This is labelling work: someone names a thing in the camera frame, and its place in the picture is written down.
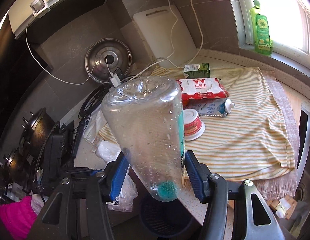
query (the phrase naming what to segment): window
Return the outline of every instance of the window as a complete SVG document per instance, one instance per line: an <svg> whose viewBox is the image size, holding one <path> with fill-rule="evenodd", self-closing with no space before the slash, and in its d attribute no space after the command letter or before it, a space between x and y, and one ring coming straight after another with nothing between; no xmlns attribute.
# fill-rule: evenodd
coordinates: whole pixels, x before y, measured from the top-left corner
<svg viewBox="0 0 310 240"><path fill-rule="evenodd" d="M258 0L266 15L273 39L273 51L310 69L310 19L297 0ZM249 14L253 0L239 0L243 13L246 43L254 44Z"/></svg>

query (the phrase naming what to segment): dish soap bottle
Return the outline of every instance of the dish soap bottle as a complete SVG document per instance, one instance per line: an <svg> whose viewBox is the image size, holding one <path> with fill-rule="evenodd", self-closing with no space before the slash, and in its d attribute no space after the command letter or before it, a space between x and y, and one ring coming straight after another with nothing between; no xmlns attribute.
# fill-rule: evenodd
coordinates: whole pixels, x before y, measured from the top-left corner
<svg viewBox="0 0 310 240"><path fill-rule="evenodd" d="M249 10L253 24L255 51L265 55L271 55L273 41L270 38L270 30L265 15L261 13L261 4L254 0L254 7Z"/></svg>

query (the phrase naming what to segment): window sill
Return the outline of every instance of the window sill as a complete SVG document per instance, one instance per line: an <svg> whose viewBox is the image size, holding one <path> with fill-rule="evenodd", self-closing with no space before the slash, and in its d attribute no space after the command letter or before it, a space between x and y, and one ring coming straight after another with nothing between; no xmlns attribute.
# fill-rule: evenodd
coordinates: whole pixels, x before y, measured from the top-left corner
<svg viewBox="0 0 310 240"><path fill-rule="evenodd" d="M254 50L254 46L249 44L245 44L239 48L239 55L271 65L274 68L294 76L310 87L310 69L288 57L274 51L270 56L259 54Z"/></svg>

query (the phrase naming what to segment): pink sleeve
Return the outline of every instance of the pink sleeve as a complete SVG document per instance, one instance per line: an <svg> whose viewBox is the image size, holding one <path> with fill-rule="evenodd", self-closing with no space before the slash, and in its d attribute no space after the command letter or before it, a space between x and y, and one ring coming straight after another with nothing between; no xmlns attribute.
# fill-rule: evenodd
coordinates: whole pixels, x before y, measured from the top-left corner
<svg viewBox="0 0 310 240"><path fill-rule="evenodd" d="M0 219L15 240L25 239L37 218L31 199L27 196L20 202L0 205Z"/></svg>

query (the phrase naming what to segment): sink drain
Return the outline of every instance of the sink drain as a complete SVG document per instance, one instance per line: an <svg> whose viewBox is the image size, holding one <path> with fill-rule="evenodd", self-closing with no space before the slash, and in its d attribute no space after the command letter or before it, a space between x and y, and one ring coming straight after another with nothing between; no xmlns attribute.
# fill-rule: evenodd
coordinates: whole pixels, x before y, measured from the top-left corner
<svg viewBox="0 0 310 240"><path fill-rule="evenodd" d="M302 201L305 198L306 198L306 187L303 183L300 183L296 189L294 199L296 201L298 201L298 200Z"/></svg>

